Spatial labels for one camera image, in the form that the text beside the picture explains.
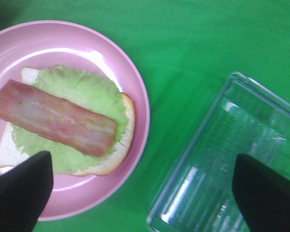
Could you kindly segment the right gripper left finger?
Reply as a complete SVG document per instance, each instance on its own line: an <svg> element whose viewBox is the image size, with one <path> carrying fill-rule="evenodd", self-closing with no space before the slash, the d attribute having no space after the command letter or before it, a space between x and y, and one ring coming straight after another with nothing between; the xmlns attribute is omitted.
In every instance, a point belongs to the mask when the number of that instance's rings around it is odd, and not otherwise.
<svg viewBox="0 0 290 232"><path fill-rule="evenodd" d="M31 232L53 189L51 154L41 151L0 175L0 232Z"/></svg>

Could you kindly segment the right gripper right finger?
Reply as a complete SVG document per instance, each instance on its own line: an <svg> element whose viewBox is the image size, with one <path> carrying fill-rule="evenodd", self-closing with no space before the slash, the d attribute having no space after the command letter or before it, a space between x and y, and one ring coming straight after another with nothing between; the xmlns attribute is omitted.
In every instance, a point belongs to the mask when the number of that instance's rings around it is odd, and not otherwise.
<svg viewBox="0 0 290 232"><path fill-rule="evenodd" d="M247 154L236 157L232 192L252 232L290 232L290 180Z"/></svg>

